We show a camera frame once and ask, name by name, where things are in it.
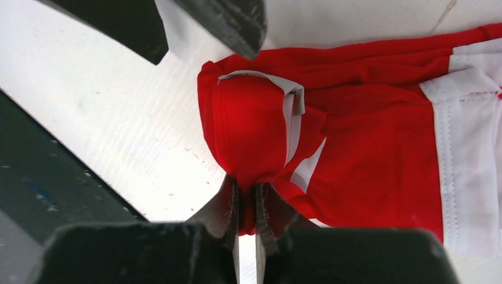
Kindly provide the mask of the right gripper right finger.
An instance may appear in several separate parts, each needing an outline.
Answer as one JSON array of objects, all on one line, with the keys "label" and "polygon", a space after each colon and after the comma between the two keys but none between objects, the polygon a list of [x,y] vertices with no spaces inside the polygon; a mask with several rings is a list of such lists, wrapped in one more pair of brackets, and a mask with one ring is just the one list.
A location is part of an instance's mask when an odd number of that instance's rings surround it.
[{"label": "right gripper right finger", "polygon": [[282,283],[290,249],[283,239],[290,228],[318,229],[299,213],[271,183],[254,187],[257,283]]}]

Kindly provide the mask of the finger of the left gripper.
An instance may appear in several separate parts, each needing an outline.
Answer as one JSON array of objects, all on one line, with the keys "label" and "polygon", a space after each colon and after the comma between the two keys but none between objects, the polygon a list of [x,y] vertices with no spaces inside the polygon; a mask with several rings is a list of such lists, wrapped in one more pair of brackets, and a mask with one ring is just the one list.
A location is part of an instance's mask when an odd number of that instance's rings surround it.
[{"label": "finger of the left gripper", "polygon": [[150,63],[169,51],[154,0],[48,0],[42,4],[114,39]]},{"label": "finger of the left gripper", "polygon": [[268,30],[263,0],[180,0],[174,3],[234,53],[248,60],[258,57]]}]

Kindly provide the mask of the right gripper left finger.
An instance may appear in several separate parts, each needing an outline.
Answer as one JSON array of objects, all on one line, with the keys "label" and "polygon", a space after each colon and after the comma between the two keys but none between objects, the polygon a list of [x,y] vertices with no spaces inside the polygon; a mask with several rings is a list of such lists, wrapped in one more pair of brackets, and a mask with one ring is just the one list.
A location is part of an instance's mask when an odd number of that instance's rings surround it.
[{"label": "right gripper left finger", "polygon": [[240,189],[225,176],[220,190],[185,222],[197,228],[193,283],[239,283]]}]

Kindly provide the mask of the red underwear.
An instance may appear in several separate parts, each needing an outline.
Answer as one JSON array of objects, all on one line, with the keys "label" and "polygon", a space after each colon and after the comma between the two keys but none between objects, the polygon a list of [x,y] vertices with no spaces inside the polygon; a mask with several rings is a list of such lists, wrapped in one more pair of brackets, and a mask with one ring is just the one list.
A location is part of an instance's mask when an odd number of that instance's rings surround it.
[{"label": "red underwear", "polygon": [[239,184],[271,183],[330,227],[422,228],[445,247],[501,254],[501,24],[205,63],[208,147]]}]

